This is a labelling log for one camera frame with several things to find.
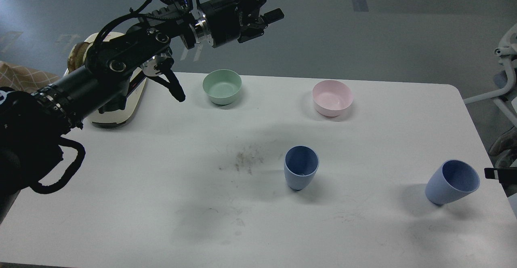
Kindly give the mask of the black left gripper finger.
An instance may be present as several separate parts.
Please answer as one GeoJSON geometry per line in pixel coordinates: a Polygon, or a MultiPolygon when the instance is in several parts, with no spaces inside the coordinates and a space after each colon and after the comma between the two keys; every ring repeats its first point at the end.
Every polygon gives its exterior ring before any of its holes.
{"type": "Polygon", "coordinates": [[[280,21],[283,18],[284,13],[280,8],[266,12],[258,18],[259,28],[267,28],[270,24],[280,21]]]}

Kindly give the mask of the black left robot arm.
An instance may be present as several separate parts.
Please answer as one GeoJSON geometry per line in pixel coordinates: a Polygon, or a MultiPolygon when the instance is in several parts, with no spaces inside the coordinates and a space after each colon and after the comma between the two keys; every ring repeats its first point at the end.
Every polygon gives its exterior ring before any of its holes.
{"type": "Polygon", "coordinates": [[[1,219],[24,188],[51,194],[70,181],[86,152],[65,134],[94,111],[123,109],[145,78],[186,99],[172,71],[173,38],[192,49],[203,39],[216,48],[260,37],[284,17],[279,8],[260,14],[266,1],[145,0],[76,45],[62,79],[32,93],[1,87],[1,219]]]}

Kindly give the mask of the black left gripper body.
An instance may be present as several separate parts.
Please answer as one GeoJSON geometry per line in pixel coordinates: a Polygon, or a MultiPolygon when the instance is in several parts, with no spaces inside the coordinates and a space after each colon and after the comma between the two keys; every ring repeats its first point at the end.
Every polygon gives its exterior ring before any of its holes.
{"type": "Polygon", "coordinates": [[[213,48],[231,41],[244,43],[264,34],[259,28],[261,7],[267,0],[210,0],[198,6],[194,24],[196,42],[207,40],[213,48]]]}

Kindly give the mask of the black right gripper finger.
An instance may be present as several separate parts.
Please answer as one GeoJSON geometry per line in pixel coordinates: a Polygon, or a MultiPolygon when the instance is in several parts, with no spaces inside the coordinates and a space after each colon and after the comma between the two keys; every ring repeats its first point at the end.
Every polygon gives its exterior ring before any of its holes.
{"type": "Polygon", "coordinates": [[[486,167],[484,169],[484,176],[488,179],[498,180],[500,184],[517,184],[516,167],[486,167]]]}

